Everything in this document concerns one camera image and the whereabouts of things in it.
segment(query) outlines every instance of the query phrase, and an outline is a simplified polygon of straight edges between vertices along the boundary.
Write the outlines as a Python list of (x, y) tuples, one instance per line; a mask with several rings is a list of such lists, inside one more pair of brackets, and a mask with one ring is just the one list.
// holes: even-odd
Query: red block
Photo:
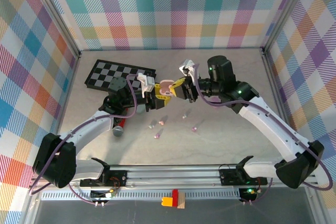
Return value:
[(179, 191), (177, 189), (173, 190), (173, 205), (172, 207), (177, 207), (179, 203)]

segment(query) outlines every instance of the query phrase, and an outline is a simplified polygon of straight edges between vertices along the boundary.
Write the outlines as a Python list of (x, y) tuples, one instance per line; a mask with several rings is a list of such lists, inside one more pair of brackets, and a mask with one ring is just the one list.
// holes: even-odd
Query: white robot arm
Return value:
[[(189, 99), (190, 102), (195, 101), (201, 92), (202, 96), (218, 95), (223, 102), (248, 101), (250, 104), (257, 105), (244, 105), (242, 102), (231, 108), (259, 129), (277, 148), (281, 157), (262, 161), (248, 156), (237, 164), (236, 175), (243, 183), (248, 183), (257, 177), (278, 177), (287, 186), (297, 188), (318, 166), (317, 160), (302, 145), (318, 157), (321, 157), (323, 153), (323, 145), (319, 141), (310, 143), (305, 137), (299, 135), (269, 108), (248, 83), (236, 81), (231, 63), (224, 56), (212, 57), (208, 60), (208, 66), (210, 79), (197, 79), (193, 62), (186, 60), (180, 67), (185, 77), (172, 85), (172, 93), (176, 97)], [(43, 178), (60, 188), (73, 179), (101, 178), (108, 165), (95, 159), (77, 161), (76, 167), (76, 155), (80, 150), (99, 134), (113, 128), (112, 116), (117, 117), (115, 111), (123, 114), (123, 110), (134, 106), (135, 102), (145, 104), (147, 111), (166, 105), (166, 101), (162, 100), (162, 95), (155, 94), (157, 90), (153, 88), (155, 85), (153, 80), (145, 80), (144, 76), (140, 78), (144, 84), (142, 88), (145, 90), (135, 94), (136, 101), (131, 99), (131, 92), (125, 80), (113, 78), (112, 87), (118, 87), (118, 89), (109, 89), (109, 96), (104, 100), (103, 106), (93, 117), (86, 120), (83, 126), (77, 127), (74, 134), (70, 131), (61, 136), (51, 133), (46, 135), (36, 157), (34, 171), (39, 174), (53, 149), (67, 138), (57, 159), (50, 163)]]

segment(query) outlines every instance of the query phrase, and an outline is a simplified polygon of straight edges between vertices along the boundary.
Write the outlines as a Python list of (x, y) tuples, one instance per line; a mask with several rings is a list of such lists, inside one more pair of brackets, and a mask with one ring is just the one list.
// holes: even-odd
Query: wooden block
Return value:
[(177, 208), (185, 208), (185, 193), (178, 193), (178, 203)]

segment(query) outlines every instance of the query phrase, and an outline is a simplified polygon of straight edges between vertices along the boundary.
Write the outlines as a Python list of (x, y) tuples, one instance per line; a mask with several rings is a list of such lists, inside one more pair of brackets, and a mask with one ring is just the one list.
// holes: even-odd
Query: colorful plaid wall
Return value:
[(278, 22), (279, 18), (281, 17), (282, 11), (286, 7), (288, 1), (289, 0), (282, 0), (281, 1), (281, 4), (279, 5), (276, 14), (274, 15), (274, 17), (272, 19), (272, 22), (271, 22), (270, 26), (267, 29), (266, 36), (264, 37), (264, 39), (263, 39), (260, 47), (264, 47), (265, 46), (266, 42), (268, 41), (268, 38), (269, 38), (270, 34), (272, 33), (272, 31), (274, 29), (275, 24)]
[[(299, 0), (271, 49), (291, 125), (324, 146), (336, 181), (336, 0)], [(336, 221), (335, 191), (323, 193)]]
[(281, 0), (55, 0), (82, 49), (260, 47)]
[(17, 223), (75, 57), (40, 0), (0, 0), (0, 223)]

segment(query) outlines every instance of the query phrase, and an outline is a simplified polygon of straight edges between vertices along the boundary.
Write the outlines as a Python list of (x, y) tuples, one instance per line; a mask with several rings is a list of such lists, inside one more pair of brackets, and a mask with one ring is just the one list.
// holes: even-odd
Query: black and white checkered board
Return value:
[[(106, 60), (97, 60), (92, 68), (89, 76), (87, 77), (85, 84), (88, 88), (107, 91), (109, 84), (113, 77), (124, 77), (129, 73), (143, 73), (147, 76), (155, 78), (155, 69), (137, 67), (132, 65), (126, 65), (122, 63), (116, 63)], [(134, 90), (141, 88), (141, 83), (131, 77), (131, 83)]]

